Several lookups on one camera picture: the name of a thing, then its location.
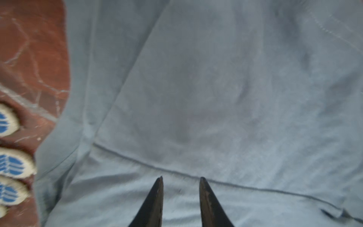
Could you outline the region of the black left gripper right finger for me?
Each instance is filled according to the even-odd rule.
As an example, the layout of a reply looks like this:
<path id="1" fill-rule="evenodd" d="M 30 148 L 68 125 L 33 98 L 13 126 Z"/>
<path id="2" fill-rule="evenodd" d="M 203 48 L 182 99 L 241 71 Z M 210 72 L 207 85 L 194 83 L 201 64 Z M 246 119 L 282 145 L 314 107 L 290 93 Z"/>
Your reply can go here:
<path id="1" fill-rule="evenodd" d="M 234 227 L 204 177 L 199 182 L 199 202 L 202 227 Z"/>

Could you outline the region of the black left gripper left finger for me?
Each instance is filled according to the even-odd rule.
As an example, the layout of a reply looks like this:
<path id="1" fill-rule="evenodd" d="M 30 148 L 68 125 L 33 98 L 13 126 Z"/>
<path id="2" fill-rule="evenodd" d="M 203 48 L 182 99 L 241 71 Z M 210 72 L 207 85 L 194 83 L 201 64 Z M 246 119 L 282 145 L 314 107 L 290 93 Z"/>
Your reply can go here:
<path id="1" fill-rule="evenodd" d="M 129 227 L 161 227 L 164 201 L 163 177 L 157 178 Z"/>

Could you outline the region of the grey t-shirt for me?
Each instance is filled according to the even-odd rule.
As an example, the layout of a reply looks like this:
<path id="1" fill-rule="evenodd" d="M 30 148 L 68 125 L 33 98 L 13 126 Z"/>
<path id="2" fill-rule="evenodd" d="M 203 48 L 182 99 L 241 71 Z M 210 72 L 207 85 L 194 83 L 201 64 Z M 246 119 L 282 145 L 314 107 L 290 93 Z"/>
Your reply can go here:
<path id="1" fill-rule="evenodd" d="M 208 181 L 236 227 L 363 224 L 362 1 L 65 1 L 71 91 L 36 151 L 42 227 L 164 227 Z"/>

